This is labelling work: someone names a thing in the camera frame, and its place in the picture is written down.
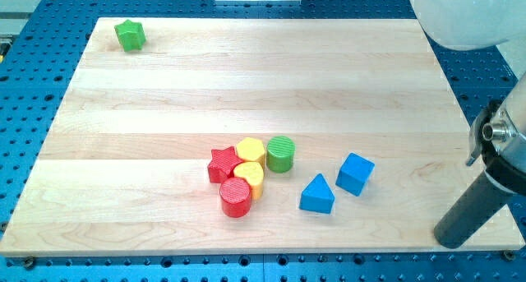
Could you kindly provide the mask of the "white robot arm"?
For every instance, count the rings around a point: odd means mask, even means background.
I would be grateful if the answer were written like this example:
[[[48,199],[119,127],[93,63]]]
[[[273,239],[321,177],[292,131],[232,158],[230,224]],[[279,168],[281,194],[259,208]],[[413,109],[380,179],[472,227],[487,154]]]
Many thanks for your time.
[[[525,34],[525,0],[410,0],[424,31],[453,50],[483,49]],[[473,122],[469,134],[472,165],[483,157],[485,174],[507,192],[525,193],[525,80],[497,108]]]

